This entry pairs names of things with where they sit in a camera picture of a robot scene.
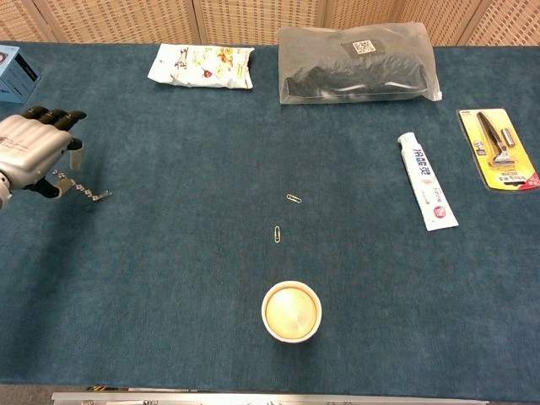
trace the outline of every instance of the cup rim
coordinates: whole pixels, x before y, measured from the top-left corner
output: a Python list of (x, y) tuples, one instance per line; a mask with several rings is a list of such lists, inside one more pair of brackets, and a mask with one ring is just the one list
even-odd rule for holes
[[(267, 309), (268, 301), (270, 300), (270, 298), (272, 298), (272, 296), (276, 294), (280, 289), (288, 289), (288, 288), (297, 288), (306, 292), (310, 296), (310, 298), (313, 300), (313, 303), (315, 304), (315, 309), (316, 309), (315, 325), (313, 325), (309, 333), (307, 333), (303, 337), (298, 337), (296, 339), (287, 339), (285, 337), (279, 336), (270, 327), (270, 325), (268, 325), (268, 321), (266, 317), (266, 309)], [(281, 283), (274, 284), (264, 296), (264, 300), (262, 300), (262, 306), (261, 306), (261, 317), (262, 317), (262, 322), (264, 323), (264, 326), (267, 329), (268, 333), (270, 333), (277, 340), (281, 342), (285, 342), (285, 343), (304, 342), (308, 340), (309, 338), (311, 338), (319, 329), (319, 325), (321, 325), (321, 319), (322, 319), (321, 301), (319, 300), (319, 297), (317, 296), (315, 291), (313, 291), (313, 289), (311, 289), (309, 285), (306, 285), (304, 283), (301, 283), (300, 281), (294, 281), (294, 280), (282, 281)]]

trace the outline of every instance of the plastic bag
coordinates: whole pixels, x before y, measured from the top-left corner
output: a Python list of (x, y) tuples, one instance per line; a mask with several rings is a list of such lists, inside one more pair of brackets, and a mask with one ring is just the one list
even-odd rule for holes
[(282, 28), (281, 104), (442, 99), (435, 56), (422, 23), (350, 30)]
[(148, 78), (185, 87), (251, 89), (253, 48), (161, 44)]

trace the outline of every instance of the razor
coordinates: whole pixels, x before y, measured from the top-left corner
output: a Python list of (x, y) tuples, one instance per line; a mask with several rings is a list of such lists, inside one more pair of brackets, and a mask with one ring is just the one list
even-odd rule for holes
[(514, 142), (510, 131), (507, 128), (504, 128), (501, 131), (501, 134), (505, 137), (506, 143), (508, 143), (507, 145), (505, 141), (503, 141), (503, 138), (499, 135), (499, 132), (497, 131), (493, 123), (483, 112), (480, 111), (477, 114), (477, 117), (480, 121), (480, 127), (482, 128), (484, 135), (487, 135), (487, 138), (491, 140), (491, 142), (499, 151), (493, 158), (493, 161), (489, 162), (489, 164), (492, 166), (513, 165), (515, 161), (511, 158), (508, 147), (513, 147), (516, 145), (516, 143)]

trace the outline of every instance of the wooden panel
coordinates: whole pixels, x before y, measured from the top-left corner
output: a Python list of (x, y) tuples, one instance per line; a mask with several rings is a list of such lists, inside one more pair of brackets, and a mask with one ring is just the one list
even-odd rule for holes
[(201, 41), (275, 44), (282, 26), (322, 26), (322, 0), (195, 0)]
[(35, 0), (67, 42), (198, 43), (189, 0)]
[(329, 0), (325, 26), (345, 30), (361, 25), (392, 22), (399, 0)]
[(0, 40), (54, 41), (34, 4), (21, 0), (0, 2)]
[(468, 45), (540, 45), (540, 0), (494, 0)]
[(433, 45), (455, 45), (480, 4), (480, 0), (406, 0), (399, 22), (424, 23)]

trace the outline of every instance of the paper cup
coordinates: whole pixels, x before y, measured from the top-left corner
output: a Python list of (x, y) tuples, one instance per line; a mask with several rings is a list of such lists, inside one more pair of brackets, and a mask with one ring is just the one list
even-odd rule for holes
[(321, 301), (304, 283), (283, 281), (268, 290), (261, 315), (268, 333), (277, 340), (300, 343), (311, 338), (321, 325)]

